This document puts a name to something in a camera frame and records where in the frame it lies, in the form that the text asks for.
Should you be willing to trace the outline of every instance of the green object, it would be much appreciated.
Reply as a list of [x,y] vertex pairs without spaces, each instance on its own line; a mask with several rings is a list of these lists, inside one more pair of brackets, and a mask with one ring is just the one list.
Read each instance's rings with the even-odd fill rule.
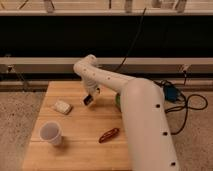
[[115,102],[116,102],[116,106],[121,110],[120,94],[118,93],[115,96]]

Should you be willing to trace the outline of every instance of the red object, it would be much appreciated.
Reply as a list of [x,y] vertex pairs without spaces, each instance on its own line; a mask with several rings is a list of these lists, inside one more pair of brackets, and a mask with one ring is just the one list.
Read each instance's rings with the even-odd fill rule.
[[104,133],[100,138],[99,138],[99,143],[103,143],[108,141],[109,139],[112,139],[114,137],[116,137],[119,133],[119,129],[118,128],[114,128],[110,131],[107,131],[106,133]]

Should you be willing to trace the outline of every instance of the black cable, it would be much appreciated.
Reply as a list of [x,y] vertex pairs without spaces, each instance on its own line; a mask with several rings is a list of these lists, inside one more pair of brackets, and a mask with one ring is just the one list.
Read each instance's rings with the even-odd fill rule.
[[[169,81],[165,81],[165,80],[164,80],[164,81],[161,82],[161,86],[165,86],[166,84],[167,84],[167,85],[168,85],[168,84],[173,85],[173,84],[172,84],[171,82],[169,82]],[[186,98],[186,96],[185,96],[180,90],[178,90],[178,91],[179,91],[179,96],[180,96],[181,98],[183,98],[184,105],[179,105],[179,106],[175,106],[175,107],[168,108],[168,109],[165,110],[165,113],[168,114],[168,113],[171,113],[171,112],[178,112],[178,111],[181,111],[181,110],[183,110],[183,109],[185,109],[186,112],[185,112],[184,121],[183,121],[181,127],[180,127],[177,131],[172,132],[172,133],[171,133],[172,135],[177,135],[177,134],[181,133],[181,132],[183,131],[183,129],[185,128],[186,122],[187,122],[187,119],[188,119],[189,109],[191,109],[191,110],[204,110],[204,109],[206,109],[206,108],[208,107],[208,101],[207,101],[207,99],[206,99],[204,96],[202,96],[202,95],[200,95],[200,94],[191,94],[191,95],[189,95],[189,96]],[[192,97],[200,97],[200,98],[204,101],[205,105],[204,105],[203,107],[200,107],[200,108],[190,106],[190,105],[189,105],[189,102],[190,102],[190,99],[191,99]]]
[[144,15],[145,15],[145,13],[146,13],[146,8],[144,8],[144,10],[143,10],[143,13],[142,13],[142,15],[141,15],[141,19],[140,19],[140,22],[139,22],[139,26],[138,26],[137,33],[136,33],[136,35],[135,35],[135,38],[134,38],[133,41],[132,41],[132,44],[130,45],[130,47],[129,47],[128,51],[127,51],[126,56],[124,57],[124,59],[123,59],[123,61],[121,62],[121,64],[119,64],[118,67],[115,68],[115,70],[114,70],[113,72],[117,72],[117,71],[123,66],[123,64],[124,64],[124,62],[126,61],[127,57],[131,54],[133,48],[135,47],[135,44],[136,44],[136,42],[137,42],[137,40],[138,40],[138,37],[139,37],[139,35],[140,35],[141,31],[142,31],[142,24],[143,24],[143,20],[144,20]]

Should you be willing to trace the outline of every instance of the shelf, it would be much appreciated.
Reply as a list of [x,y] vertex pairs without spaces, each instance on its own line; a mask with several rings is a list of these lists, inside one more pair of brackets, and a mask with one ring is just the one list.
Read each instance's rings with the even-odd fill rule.
[[0,15],[212,15],[212,0],[0,0]]

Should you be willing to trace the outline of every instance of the wire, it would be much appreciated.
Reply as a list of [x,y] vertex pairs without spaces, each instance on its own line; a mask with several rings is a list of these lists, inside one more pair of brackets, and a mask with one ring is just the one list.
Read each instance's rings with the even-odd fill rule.
[[20,10],[20,9],[24,8],[24,6],[28,3],[28,1],[29,1],[29,0],[25,0],[25,1],[18,7],[18,9]]
[[124,59],[121,62],[121,64],[119,64],[118,67],[113,72],[117,72],[123,66],[123,64],[126,61],[127,57],[131,54],[133,48],[135,47],[135,44],[136,44],[136,42],[138,40],[138,37],[139,37],[139,35],[140,35],[141,31],[142,31],[142,24],[143,24],[145,13],[146,13],[146,8],[144,8],[144,10],[143,10],[143,13],[141,15],[141,19],[140,19],[140,22],[139,22],[137,33],[136,33],[136,35],[135,35],[135,37],[134,37],[134,39],[132,41],[132,44],[130,45],[130,47],[129,47],[128,51],[127,51],[126,56],[124,57]]
[[5,6],[4,6],[4,4],[2,3],[1,0],[0,0],[0,5],[1,5],[1,8],[2,8],[2,9],[5,9]]
[[[166,84],[167,85],[168,84],[173,85],[169,81],[166,81],[166,80],[162,81],[162,86],[165,86]],[[168,109],[165,110],[165,113],[168,114],[168,113],[171,113],[171,112],[179,112],[179,111],[182,111],[184,109],[186,110],[186,112],[185,112],[184,121],[183,121],[181,127],[177,131],[171,132],[172,135],[178,135],[185,128],[186,122],[187,122],[187,119],[188,119],[189,109],[191,109],[191,110],[204,110],[204,109],[206,109],[208,107],[208,100],[204,96],[202,96],[200,94],[191,94],[188,97],[186,97],[180,90],[178,90],[178,91],[180,93],[180,97],[183,98],[182,102],[184,102],[184,105],[179,105],[179,106],[168,108]],[[192,107],[192,106],[190,106],[189,102],[192,99],[192,97],[199,97],[199,98],[201,98],[204,101],[204,106],[202,106],[202,107]]]

